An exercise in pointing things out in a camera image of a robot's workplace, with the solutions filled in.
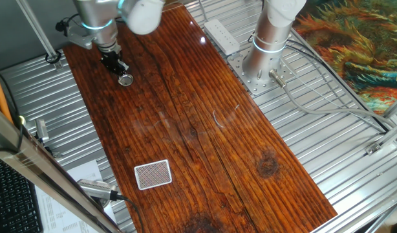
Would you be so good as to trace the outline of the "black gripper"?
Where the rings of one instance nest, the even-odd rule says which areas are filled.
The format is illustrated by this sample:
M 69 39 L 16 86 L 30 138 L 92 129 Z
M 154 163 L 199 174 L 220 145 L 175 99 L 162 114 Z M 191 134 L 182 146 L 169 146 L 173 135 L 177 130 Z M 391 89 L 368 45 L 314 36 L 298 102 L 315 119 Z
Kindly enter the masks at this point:
M 121 60 L 121 52 L 101 52 L 101 63 L 108 69 L 109 72 L 119 76 L 127 74 L 129 66 Z

